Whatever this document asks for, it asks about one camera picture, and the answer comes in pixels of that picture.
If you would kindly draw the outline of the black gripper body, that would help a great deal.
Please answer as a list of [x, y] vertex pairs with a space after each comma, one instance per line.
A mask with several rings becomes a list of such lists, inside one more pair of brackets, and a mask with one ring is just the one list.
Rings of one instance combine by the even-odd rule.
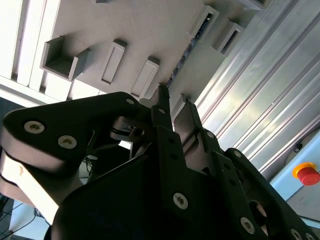
[[72, 192], [51, 227], [53, 240], [248, 240], [232, 218], [214, 179], [183, 168], [186, 211], [173, 200], [164, 206], [159, 164], [130, 161]]

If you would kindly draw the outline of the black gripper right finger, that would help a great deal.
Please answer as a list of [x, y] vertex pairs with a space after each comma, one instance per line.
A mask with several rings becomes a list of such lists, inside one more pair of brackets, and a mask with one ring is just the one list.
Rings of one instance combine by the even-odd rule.
[[316, 240], [318, 237], [236, 148], [223, 151], [185, 104], [186, 164], [208, 176], [208, 212], [215, 240]]

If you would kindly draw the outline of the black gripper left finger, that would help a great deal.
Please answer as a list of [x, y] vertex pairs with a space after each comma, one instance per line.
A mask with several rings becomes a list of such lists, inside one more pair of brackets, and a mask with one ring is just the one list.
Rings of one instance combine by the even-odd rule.
[[1, 133], [1, 192], [54, 221], [71, 193], [142, 157], [159, 164], [163, 205], [174, 201], [192, 217], [182, 173], [188, 167], [164, 85], [150, 107], [114, 92], [8, 113]]

